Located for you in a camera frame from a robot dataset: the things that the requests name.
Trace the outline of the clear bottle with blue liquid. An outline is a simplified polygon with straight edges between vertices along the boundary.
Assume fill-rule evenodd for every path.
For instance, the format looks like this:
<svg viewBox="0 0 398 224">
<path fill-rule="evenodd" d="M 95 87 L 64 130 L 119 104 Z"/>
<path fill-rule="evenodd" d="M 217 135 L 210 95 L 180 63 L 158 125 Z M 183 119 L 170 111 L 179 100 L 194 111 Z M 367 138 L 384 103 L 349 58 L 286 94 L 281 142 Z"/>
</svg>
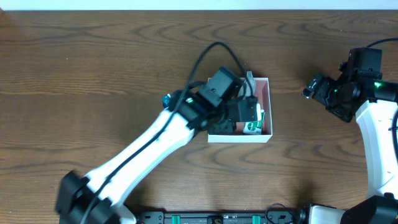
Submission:
<svg viewBox="0 0 398 224">
<path fill-rule="evenodd" d="M 246 72 L 246 79 L 238 92 L 239 99 L 249 98 L 254 95 L 256 90 L 256 81 L 253 77 L 252 71 Z"/>
</svg>

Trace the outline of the green Dettol soap box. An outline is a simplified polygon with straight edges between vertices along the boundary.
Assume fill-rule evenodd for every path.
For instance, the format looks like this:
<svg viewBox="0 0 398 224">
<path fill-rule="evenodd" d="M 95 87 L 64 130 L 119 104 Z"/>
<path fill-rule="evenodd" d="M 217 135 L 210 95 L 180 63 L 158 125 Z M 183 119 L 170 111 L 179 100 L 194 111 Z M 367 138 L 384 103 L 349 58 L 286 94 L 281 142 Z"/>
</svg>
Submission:
<svg viewBox="0 0 398 224">
<path fill-rule="evenodd" d="M 243 133 L 252 135 L 261 135 L 264 125 L 265 111 L 261 110 L 261 119 L 259 121 L 250 121 L 244 124 Z"/>
</svg>

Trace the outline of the teal toothpaste tube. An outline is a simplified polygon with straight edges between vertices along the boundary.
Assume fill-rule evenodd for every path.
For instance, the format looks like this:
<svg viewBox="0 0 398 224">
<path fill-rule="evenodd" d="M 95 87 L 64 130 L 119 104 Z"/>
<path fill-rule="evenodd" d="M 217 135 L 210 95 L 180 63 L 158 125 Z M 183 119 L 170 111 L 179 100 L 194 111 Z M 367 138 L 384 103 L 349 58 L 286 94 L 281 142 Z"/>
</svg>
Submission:
<svg viewBox="0 0 398 224">
<path fill-rule="evenodd" d="M 165 96 L 162 97 L 162 106 L 164 108 L 167 108 L 170 104 L 170 100 L 171 100 L 171 94 L 168 93 Z"/>
</svg>

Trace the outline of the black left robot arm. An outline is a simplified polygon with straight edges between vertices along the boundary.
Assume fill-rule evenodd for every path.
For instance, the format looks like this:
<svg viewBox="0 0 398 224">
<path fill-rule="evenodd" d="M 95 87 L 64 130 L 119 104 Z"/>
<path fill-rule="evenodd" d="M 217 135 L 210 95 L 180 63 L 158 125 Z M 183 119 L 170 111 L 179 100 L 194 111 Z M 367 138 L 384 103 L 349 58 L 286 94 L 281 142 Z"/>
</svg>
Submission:
<svg viewBox="0 0 398 224">
<path fill-rule="evenodd" d="M 60 223 L 137 223 L 124 202 L 138 183 L 197 133 L 220 121 L 258 121 L 255 96 L 218 94 L 215 89 L 175 91 L 150 127 L 117 156 L 79 177 L 63 177 L 55 206 Z"/>
</svg>

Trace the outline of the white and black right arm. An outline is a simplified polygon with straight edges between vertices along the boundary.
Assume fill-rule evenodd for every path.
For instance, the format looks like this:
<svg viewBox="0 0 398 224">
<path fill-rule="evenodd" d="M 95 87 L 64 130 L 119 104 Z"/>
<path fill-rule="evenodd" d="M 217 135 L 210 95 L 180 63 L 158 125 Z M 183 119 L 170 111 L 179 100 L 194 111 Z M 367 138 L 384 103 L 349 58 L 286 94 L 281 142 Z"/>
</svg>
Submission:
<svg viewBox="0 0 398 224">
<path fill-rule="evenodd" d="M 348 210 L 312 205 L 308 223 L 395 223 L 397 221 L 397 84 L 369 77 L 342 83 L 315 75 L 303 96 L 339 119 L 355 119 L 368 171 L 366 200 Z"/>
</svg>

